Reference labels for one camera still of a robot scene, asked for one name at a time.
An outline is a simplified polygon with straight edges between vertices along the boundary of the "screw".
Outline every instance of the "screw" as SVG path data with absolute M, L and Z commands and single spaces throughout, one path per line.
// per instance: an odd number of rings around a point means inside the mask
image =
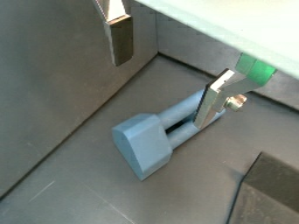
M 231 108 L 236 112 L 243 107 L 246 101 L 247 97 L 243 94 L 238 94 L 227 99 L 224 107 Z

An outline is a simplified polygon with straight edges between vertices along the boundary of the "green part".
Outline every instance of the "green part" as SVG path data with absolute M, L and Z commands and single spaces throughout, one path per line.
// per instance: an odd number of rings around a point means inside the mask
M 259 86 L 264 86 L 274 76 L 276 69 L 266 62 L 252 58 L 250 55 L 242 53 L 236 69 L 243 73 Z

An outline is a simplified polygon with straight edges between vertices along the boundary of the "blue plastic object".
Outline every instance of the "blue plastic object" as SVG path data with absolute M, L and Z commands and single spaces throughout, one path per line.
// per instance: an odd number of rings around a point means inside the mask
M 192 114 L 202 94 L 203 90 L 159 115 L 136 115 L 112 129 L 116 147 L 140 180 L 168 163 L 174 149 L 199 133 L 200 129 L 192 124 Z M 215 115 L 211 123 L 223 113 L 224 110 Z M 184 124 L 167 135 L 166 130 L 178 122 Z

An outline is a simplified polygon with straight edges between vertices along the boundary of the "blue block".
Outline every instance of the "blue block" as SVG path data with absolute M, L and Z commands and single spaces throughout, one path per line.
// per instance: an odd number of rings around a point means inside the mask
M 140 114 L 112 129 L 116 147 L 144 180 L 171 159 L 172 147 L 156 115 Z

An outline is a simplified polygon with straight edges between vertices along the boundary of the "scratch on floor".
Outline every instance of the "scratch on floor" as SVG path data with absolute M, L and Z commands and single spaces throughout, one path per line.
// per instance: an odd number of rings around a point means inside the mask
M 51 187 L 54 183 L 55 183 L 55 180 L 35 194 L 35 196 L 30 199 L 28 202 L 32 202 L 43 194 L 43 192 Z
M 3 212 L 3 216 L 7 215 L 8 211 L 10 211 L 10 208 L 7 208 L 7 209 L 4 210 L 4 212 Z
M 132 224 L 136 224 L 126 215 L 124 215 L 124 213 L 122 213 L 120 211 L 119 211 L 119 209 L 111 204 L 111 203 L 108 203 L 108 201 L 84 184 L 84 186 L 88 188 L 88 190 L 94 193 L 94 194 L 96 194 L 96 196 L 102 199 L 102 200 L 104 200 L 104 202 L 110 205 L 110 207 L 132 223 Z

